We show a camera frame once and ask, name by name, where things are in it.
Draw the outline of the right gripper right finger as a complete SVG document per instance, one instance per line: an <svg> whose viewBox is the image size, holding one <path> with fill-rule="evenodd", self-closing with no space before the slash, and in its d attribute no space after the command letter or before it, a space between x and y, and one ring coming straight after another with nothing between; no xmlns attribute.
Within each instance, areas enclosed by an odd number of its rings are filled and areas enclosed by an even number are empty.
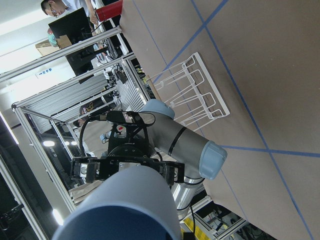
<svg viewBox="0 0 320 240"><path fill-rule="evenodd" d="M173 161L163 161L160 163L160 174L168 185L174 183L184 183L185 180L185 164Z"/></svg>

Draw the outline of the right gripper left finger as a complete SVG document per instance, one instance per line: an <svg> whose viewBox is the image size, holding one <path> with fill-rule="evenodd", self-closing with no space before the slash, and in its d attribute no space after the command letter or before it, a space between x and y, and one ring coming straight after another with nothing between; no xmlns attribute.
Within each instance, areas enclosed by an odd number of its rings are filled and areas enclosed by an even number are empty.
<svg viewBox="0 0 320 240"><path fill-rule="evenodd" d="M71 161L70 174L74 179L85 179L86 183L93 183L99 166L97 157L77 156Z"/></svg>

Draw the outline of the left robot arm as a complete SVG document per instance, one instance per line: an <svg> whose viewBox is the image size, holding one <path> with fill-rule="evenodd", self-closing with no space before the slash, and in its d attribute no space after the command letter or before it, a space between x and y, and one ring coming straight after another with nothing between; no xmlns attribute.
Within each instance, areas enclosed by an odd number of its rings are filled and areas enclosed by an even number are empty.
<svg viewBox="0 0 320 240"><path fill-rule="evenodd" d="M216 178L228 154L174 117L174 111L157 99L139 112L110 111L107 155L119 163L140 163L160 172L172 186L178 218L183 220L199 186Z"/></svg>

